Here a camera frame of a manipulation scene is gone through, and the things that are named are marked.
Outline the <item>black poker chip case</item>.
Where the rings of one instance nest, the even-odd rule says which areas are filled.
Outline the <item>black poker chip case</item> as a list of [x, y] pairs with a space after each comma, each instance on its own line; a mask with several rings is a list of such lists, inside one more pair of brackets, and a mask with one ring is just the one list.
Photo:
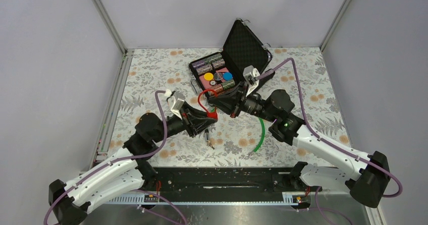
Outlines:
[[[254, 66], [262, 74], [268, 70], [271, 60], [271, 52], [263, 46], [246, 22], [238, 18], [235, 20], [223, 48], [190, 62], [188, 68], [200, 88], [197, 93], [212, 89], [220, 95], [245, 81], [243, 70], [247, 66]], [[225, 81], [224, 72], [230, 72], [233, 79]], [[205, 73], [212, 73], [213, 80], [204, 80]]]

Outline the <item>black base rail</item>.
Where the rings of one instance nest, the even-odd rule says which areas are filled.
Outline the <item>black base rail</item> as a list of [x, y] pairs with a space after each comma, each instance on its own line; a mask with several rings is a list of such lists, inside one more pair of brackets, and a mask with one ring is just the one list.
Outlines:
[[283, 202], [283, 193], [309, 195], [317, 187], [298, 180], [290, 167], [157, 167], [142, 190], [171, 202]]

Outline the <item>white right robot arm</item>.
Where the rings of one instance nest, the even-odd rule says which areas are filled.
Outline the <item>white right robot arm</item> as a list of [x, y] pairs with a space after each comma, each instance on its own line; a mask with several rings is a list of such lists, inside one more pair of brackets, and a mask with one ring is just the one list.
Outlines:
[[298, 162], [289, 177], [294, 190], [307, 186], [341, 190], [370, 208], [378, 207], [386, 197], [384, 192], [391, 179], [387, 157], [379, 151], [359, 151], [318, 133], [304, 119], [292, 114], [295, 104], [284, 89], [262, 99], [257, 93], [246, 94], [244, 87], [238, 85], [218, 96], [212, 95], [208, 102], [232, 118], [243, 111], [269, 121], [269, 132], [277, 141], [302, 148], [332, 164], [317, 167]]

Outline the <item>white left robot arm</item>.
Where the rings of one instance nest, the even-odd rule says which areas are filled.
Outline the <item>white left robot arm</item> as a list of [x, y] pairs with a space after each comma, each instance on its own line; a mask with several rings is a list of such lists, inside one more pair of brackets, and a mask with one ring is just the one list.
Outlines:
[[156, 114], [141, 116], [136, 132], [116, 153], [78, 177], [49, 185], [49, 204], [59, 224], [80, 224], [88, 214], [110, 199], [128, 191], [151, 190], [156, 185], [157, 172], [148, 160], [171, 137], [186, 131], [195, 137], [218, 120], [217, 110], [198, 110], [183, 103], [178, 115], [163, 122]]

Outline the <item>blue round chip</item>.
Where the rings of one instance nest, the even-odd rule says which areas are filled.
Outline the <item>blue round chip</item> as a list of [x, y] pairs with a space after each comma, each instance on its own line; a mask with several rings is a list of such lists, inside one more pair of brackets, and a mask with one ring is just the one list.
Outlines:
[[233, 75], [230, 72], [224, 72], [223, 73], [223, 79], [225, 81], [230, 81], [233, 79]]

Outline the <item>yellow round chip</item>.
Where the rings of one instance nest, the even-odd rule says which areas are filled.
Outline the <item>yellow round chip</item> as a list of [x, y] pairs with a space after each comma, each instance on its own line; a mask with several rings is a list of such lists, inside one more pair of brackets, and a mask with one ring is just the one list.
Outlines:
[[204, 77], [204, 80], [206, 80], [206, 81], [211, 81], [211, 80], [213, 80], [213, 74], [212, 74], [212, 73], [205, 73], [205, 74], [203, 75], [203, 77]]

